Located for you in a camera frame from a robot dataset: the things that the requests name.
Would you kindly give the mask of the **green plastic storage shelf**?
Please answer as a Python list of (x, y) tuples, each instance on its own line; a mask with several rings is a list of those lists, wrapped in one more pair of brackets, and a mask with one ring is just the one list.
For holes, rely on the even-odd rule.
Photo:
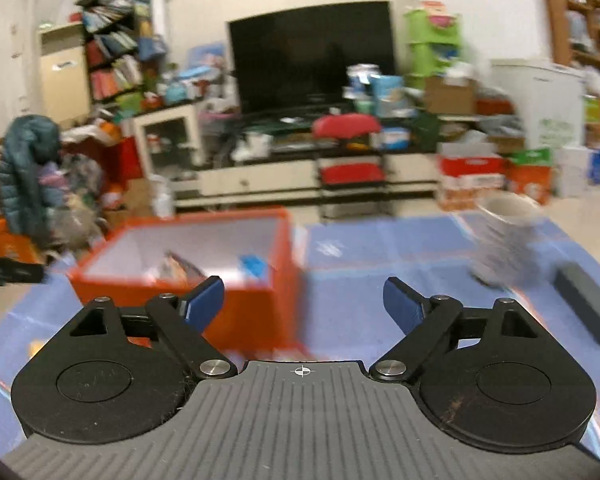
[(460, 59), (460, 16), (440, 1), (425, 0), (404, 14), (410, 69), (408, 84), (423, 89), (426, 80), (443, 74)]

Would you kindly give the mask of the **brown cardboard box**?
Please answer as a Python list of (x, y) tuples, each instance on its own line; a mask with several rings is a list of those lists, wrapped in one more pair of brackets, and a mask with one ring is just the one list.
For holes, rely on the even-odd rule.
[(473, 115), (476, 111), (476, 83), (447, 84), (442, 77), (425, 79), (425, 110), (438, 115)]

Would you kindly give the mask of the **dark grey rectangular block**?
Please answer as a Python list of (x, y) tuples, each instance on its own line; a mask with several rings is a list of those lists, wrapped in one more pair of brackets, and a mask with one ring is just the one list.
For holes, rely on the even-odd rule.
[(600, 285), (574, 262), (558, 266), (553, 285), (600, 345)]

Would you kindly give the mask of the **white low tv stand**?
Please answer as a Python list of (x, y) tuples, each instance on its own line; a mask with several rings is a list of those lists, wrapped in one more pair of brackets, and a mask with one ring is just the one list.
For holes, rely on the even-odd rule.
[[(393, 153), (384, 162), (390, 193), (429, 193), (437, 186), (439, 173), (432, 155)], [(178, 209), (313, 202), (320, 197), (316, 165), (310, 158), (200, 170), (192, 180), (173, 181), (170, 187)]]

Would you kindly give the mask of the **red white cardboard carton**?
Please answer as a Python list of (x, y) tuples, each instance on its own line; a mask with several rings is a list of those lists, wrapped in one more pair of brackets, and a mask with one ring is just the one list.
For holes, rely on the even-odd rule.
[(436, 200), (442, 210), (475, 209), (484, 194), (505, 184), (505, 159), (489, 142), (439, 143)]

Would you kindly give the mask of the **red folding chair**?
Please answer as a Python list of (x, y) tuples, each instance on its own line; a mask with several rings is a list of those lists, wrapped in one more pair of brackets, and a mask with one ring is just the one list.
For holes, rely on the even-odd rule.
[(369, 114), (326, 115), (313, 123), (313, 160), (321, 222), (335, 219), (327, 211), (327, 197), (339, 191), (369, 190), (376, 197), (378, 211), (392, 215), (386, 152), (374, 145), (380, 134), (379, 120)]

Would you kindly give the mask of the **white cat pattern mug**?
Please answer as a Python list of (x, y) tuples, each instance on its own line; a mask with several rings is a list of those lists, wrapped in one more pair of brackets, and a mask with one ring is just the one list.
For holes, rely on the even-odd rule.
[(480, 197), (477, 207), (474, 277), (497, 288), (531, 281), (539, 271), (532, 244), (544, 219), (541, 206), (528, 196), (498, 191)]

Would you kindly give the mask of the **blue snack packet in box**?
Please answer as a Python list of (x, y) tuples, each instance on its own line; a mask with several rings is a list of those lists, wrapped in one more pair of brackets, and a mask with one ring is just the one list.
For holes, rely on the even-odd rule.
[(265, 282), (270, 275), (270, 265), (257, 255), (240, 256), (239, 269), (247, 281)]

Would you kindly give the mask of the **dark green puffer jacket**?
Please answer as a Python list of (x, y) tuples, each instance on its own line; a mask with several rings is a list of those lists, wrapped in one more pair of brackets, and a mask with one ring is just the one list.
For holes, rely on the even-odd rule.
[(38, 247), (50, 242), (38, 170), (59, 159), (60, 130), (42, 115), (16, 117), (2, 140), (0, 199), (9, 231), (30, 237)]

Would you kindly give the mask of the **silver snack packet in box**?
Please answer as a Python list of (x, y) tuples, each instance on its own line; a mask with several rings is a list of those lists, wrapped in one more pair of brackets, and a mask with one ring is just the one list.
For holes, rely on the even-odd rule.
[(163, 255), (155, 268), (154, 275), (160, 281), (182, 284), (193, 283), (206, 278), (206, 274), (198, 266), (175, 252), (166, 252)]

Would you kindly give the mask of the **blue plaid tablecloth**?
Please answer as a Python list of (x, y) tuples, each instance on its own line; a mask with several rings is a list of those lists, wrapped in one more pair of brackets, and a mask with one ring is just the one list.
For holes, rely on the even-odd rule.
[[(301, 343), (317, 359), (360, 359), (372, 364), (400, 336), (382, 306), (382, 285), (395, 275), (425, 296), (445, 294), (466, 306), (489, 307), (500, 294), (469, 272), (476, 214), (438, 214), (393, 220), (331, 223), (296, 231), (306, 314)], [(594, 380), (596, 412), (583, 439), (600, 456), (600, 345), (553, 282), (558, 266), (577, 263), (600, 285), (600, 264), (550, 220), (536, 231), (540, 278), (515, 297), (579, 361)], [(9, 304), (0, 321), (0, 455), (23, 434), (9, 399), (15, 374), (29, 359), (33, 341), (49, 340), (78, 310), (66, 257), (46, 281)]]

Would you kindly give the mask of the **orange cardboard storage box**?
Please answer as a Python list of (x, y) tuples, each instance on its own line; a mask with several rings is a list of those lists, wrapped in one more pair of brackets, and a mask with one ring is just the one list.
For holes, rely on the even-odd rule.
[(69, 281), (84, 304), (108, 296), (136, 307), (217, 276), (223, 305), (204, 336), (219, 350), (264, 356), (300, 344), (293, 235), (280, 207), (133, 219), (83, 258)]

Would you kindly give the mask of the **white glass door cabinet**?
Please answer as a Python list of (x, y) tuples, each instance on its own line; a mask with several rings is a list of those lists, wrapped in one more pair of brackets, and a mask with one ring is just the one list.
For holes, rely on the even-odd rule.
[(133, 131), (146, 177), (194, 180), (198, 169), (207, 160), (197, 107), (193, 102), (135, 116)]

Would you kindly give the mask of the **black flat screen television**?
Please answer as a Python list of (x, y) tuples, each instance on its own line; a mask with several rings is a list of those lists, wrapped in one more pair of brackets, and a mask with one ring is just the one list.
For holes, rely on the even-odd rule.
[(261, 114), (343, 100), (348, 68), (396, 70), (390, 4), (305, 6), (228, 24), (242, 112)]

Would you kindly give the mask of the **black bookshelf with books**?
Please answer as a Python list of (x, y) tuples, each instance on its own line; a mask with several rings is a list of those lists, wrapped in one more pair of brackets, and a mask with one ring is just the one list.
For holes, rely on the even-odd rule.
[(125, 117), (140, 113), (166, 55), (151, 0), (78, 0), (76, 5), (92, 103)]

